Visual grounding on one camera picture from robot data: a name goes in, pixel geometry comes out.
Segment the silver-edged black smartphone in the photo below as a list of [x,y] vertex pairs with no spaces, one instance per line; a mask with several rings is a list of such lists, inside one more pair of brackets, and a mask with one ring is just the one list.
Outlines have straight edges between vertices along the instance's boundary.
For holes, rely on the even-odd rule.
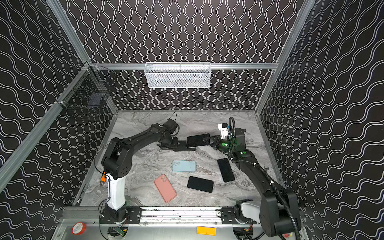
[[210,134],[201,134],[201,135],[195,135],[195,136],[189,136],[186,140],[186,147],[188,149],[190,148],[196,148],[201,146],[208,146]]

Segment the black smartphone near right arm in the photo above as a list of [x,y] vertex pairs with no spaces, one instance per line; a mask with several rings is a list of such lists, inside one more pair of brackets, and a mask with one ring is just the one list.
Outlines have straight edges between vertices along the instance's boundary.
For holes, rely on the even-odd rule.
[[224,183],[235,181],[235,176],[234,176],[234,173],[232,171],[229,160],[228,159],[219,159],[219,160],[217,160],[217,163],[218,163],[218,166],[219,166],[219,169],[220,169]]

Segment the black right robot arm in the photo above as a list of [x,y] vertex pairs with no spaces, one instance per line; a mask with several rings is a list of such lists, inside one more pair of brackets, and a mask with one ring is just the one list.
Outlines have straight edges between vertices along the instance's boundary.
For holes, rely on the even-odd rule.
[[302,228],[298,198],[291,190],[277,183],[259,164],[256,156],[247,149],[246,129],[236,126],[235,119],[229,118],[227,136],[207,136],[203,140],[215,150],[225,154],[228,161],[235,164],[251,180],[261,196],[261,204],[252,200],[236,203],[236,219],[240,223],[259,223],[268,237],[294,233],[299,240]]

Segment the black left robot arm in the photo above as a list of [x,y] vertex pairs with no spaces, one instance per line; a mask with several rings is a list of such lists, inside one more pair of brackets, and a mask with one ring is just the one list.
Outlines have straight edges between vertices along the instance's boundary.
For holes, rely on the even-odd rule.
[[152,124],[147,130],[131,137],[113,138],[102,159],[103,173],[108,183],[108,198],[102,216],[104,223],[123,223],[127,218],[125,198],[126,176],[132,169],[133,156],[146,146],[157,143],[162,150],[190,152],[196,148],[187,148],[186,141],[176,137],[180,126],[171,119],[164,124]]

